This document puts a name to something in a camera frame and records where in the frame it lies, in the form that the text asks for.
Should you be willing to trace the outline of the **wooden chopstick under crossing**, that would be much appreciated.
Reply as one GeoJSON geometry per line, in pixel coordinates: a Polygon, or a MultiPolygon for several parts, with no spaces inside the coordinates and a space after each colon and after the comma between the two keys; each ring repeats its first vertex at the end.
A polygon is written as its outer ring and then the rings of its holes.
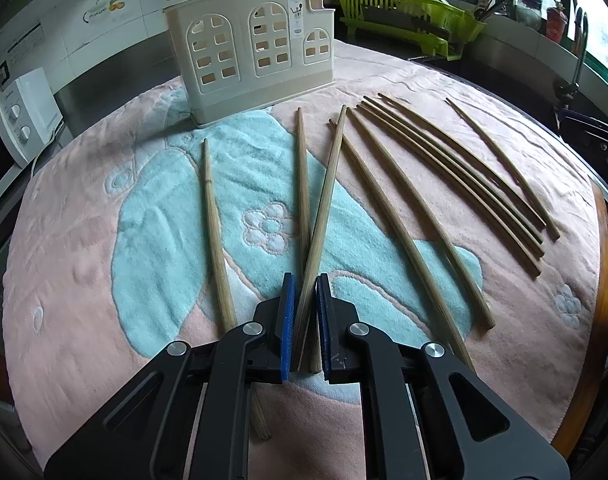
{"type": "MultiPolygon", "coordinates": [[[[353,124],[359,131],[362,139],[365,140],[367,147],[371,148],[371,151],[374,151],[377,157],[383,158],[381,152],[369,140],[366,133],[361,131],[354,119],[351,119],[351,116],[348,115],[348,110],[345,122],[353,124]]],[[[395,235],[396,250],[398,254],[405,256],[405,262],[401,267],[405,270],[407,276],[403,281],[411,286],[415,293],[415,298],[411,300],[410,304],[405,304],[403,300],[392,297],[392,303],[407,318],[410,318],[413,325],[418,327],[418,330],[421,330],[424,336],[435,337],[446,348],[453,350],[453,353],[468,368],[473,368],[474,364],[470,353],[468,353],[468,349],[465,347],[465,338],[462,336],[459,326],[456,325],[448,299],[441,291],[441,280],[434,273],[434,269],[427,264],[425,255],[421,252],[421,247],[410,236],[403,219],[401,219],[392,200],[389,198],[389,194],[386,193],[382,185],[377,181],[371,170],[371,166],[359,155],[357,148],[349,141],[348,136],[343,137],[342,150],[348,159],[348,165],[353,168],[360,182],[362,191],[371,200],[373,206],[371,209],[372,214],[380,219],[382,226],[386,226],[395,235]]],[[[402,183],[398,183],[398,186],[401,188],[401,191],[406,192],[410,196],[411,204],[417,208],[418,218],[427,223],[424,214],[420,211],[418,204],[415,203],[407,188],[402,183]]],[[[443,246],[439,243],[437,234],[432,243],[425,243],[424,245],[430,247],[435,254],[443,255],[446,259],[444,266],[450,268],[451,271],[458,275],[453,270],[453,266],[449,262],[443,246]]],[[[470,299],[466,308],[468,312],[474,313],[477,307],[459,275],[455,280],[452,278],[449,282],[464,289],[464,295],[470,299]]]]}

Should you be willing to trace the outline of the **long middle wooden chopstick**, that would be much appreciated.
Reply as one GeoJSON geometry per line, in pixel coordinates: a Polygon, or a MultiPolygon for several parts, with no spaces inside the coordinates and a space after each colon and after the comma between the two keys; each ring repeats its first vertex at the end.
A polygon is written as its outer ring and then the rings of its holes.
{"type": "Polygon", "coordinates": [[[480,291],[480,288],[477,286],[476,282],[473,280],[472,275],[470,274],[470,272],[468,272],[468,269],[466,268],[466,266],[464,266],[463,261],[461,260],[458,252],[456,251],[455,245],[453,245],[453,242],[450,240],[449,236],[447,235],[447,233],[445,232],[445,230],[443,229],[443,227],[441,226],[439,221],[434,216],[433,211],[431,211],[431,208],[429,207],[429,205],[426,204],[426,201],[424,200],[422,195],[419,193],[418,189],[411,182],[411,180],[407,177],[407,174],[404,173],[403,168],[401,168],[397,164],[397,162],[396,162],[395,158],[392,156],[392,154],[386,150],[383,143],[379,139],[377,139],[377,137],[371,131],[371,129],[363,122],[363,120],[357,115],[357,113],[352,108],[350,108],[348,110],[348,115],[351,116],[351,119],[354,119],[354,121],[357,124],[357,127],[361,131],[366,133],[369,140],[381,152],[381,155],[383,156],[385,162],[387,162],[389,164],[389,166],[392,167],[392,172],[393,172],[394,178],[399,183],[402,183],[405,188],[407,188],[408,192],[410,193],[412,198],[415,200],[415,203],[418,204],[420,211],[422,212],[422,214],[424,214],[424,217],[426,218],[427,223],[431,226],[431,228],[437,234],[439,243],[441,243],[441,246],[443,246],[446,256],[447,256],[449,262],[451,263],[451,265],[453,266],[453,270],[455,270],[456,273],[458,273],[459,278],[461,278],[461,281],[463,282],[463,285],[466,287],[466,289],[468,289],[468,294],[470,295],[471,299],[474,301],[475,306],[478,307],[478,310],[480,312],[480,317],[484,321],[484,324],[485,324],[487,330],[491,330],[492,328],[494,328],[494,326],[496,326],[496,321],[494,320],[494,315],[492,315],[492,313],[488,307],[488,304],[487,304],[486,300],[484,299],[484,296],[482,296],[482,292],[480,291]]]}

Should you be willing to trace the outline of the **wooden chopstick cluster right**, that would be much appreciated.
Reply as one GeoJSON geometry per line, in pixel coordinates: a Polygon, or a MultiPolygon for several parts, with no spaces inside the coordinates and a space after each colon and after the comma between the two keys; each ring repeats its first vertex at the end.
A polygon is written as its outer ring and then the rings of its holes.
{"type": "Polygon", "coordinates": [[[499,200],[508,209],[510,209],[517,220],[522,222],[524,228],[532,234],[532,237],[537,240],[539,244],[543,243],[543,236],[541,231],[544,229],[543,220],[539,214],[535,211],[532,206],[526,203],[526,200],[520,194],[518,194],[508,181],[500,174],[497,174],[494,169],[490,168],[486,162],[483,162],[477,155],[466,148],[462,143],[453,139],[448,133],[436,125],[430,122],[428,119],[423,118],[414,110],[410,110],[407,105],[401,103],[393,98],[384,96],[379,93],[377,100],[371,98],[371,96],[365,96],[363,98],[370,105],[377,107],[379,110],[384,110],[386,113],[395,113],[400,122],[403,122],[407,127],[411,128],[417,133],[429,132],[436,136],[441,142],[448,146],[449,150],[447,153],[453,156],[457,162],[461,164],[474,174],[475,177],[484,178],[484,182],[493,188],[497,188],[500,191],[499,200]]]}

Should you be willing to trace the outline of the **wooden chopstick of cluster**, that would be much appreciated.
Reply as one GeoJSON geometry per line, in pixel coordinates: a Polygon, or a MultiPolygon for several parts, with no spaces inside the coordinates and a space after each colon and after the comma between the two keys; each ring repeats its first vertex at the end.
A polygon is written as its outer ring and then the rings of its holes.
{"type": "Polygon", "coordinates": [[[421,134],[412,132],[404,125],[397,126],[395,119],[371,105],[358,104],[357,110],[387,133],[406,145],[406,148],[423,159],[427,165],[449,184],[460,191],[471,205],[496,229],[506,247],[513,250],[514,258],[533,278],[541,274],[539,259],[542,257],[541,245],[525,226],[492,194],[485,185],[462,169],[440,148],[425,140],[421,134]]]}

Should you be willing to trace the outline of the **wooden chopstick cluster middle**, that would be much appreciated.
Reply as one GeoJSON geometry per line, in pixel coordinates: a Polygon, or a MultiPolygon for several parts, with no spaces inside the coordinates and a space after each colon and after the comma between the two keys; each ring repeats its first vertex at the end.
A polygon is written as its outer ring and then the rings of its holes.
{"type": "Polygon", "coordinates": [[[404,133],[407,138],[415,141],[437,158],[462,182],[468,185],[481,200],[503,221],[516,238],[530,251],[532,256],[539,260],[544,256],[543,239],[530,222],[520,213],[509,200],[503,198],[494,189],[494,185],[482,176],[470,164],[460,160],[449,150],[442,148],[427,133],[407,122],[396,113],[389,112],[383,105],[363,100],[358,104],[359,110],[374,115],[381,119],[386,125],[393,127],[396,131],[404,133]]]}

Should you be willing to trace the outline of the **white microwave oven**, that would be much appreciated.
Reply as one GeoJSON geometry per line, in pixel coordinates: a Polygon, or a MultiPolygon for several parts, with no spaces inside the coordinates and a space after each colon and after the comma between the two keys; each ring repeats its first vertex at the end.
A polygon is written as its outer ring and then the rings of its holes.
{"type": "Polygon", "coordinates": [[[63,116],[42,67],[0,91],[0,138],[13,161],[25,168],[54,138],[63,116]]]}

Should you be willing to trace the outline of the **cream plastic utensil holder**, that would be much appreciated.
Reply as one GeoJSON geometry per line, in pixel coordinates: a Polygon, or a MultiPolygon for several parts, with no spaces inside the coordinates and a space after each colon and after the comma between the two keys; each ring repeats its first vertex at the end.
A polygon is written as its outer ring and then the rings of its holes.
{"type": "Polygon", "coordinates": [[[164,16],[198,126],[333,83],[325,0],[185,0],[164,16]]]}

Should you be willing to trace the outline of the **green dish rack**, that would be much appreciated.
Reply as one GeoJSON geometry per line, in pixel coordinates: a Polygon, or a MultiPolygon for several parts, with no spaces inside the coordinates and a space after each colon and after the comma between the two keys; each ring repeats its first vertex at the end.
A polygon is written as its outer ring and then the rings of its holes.
{"type": "Polygon", "coordinates": [[[474,14],[437,0],[339,0],[349,32],[405,40],[427,56],[459,60],[486,27],[474,14]]]}

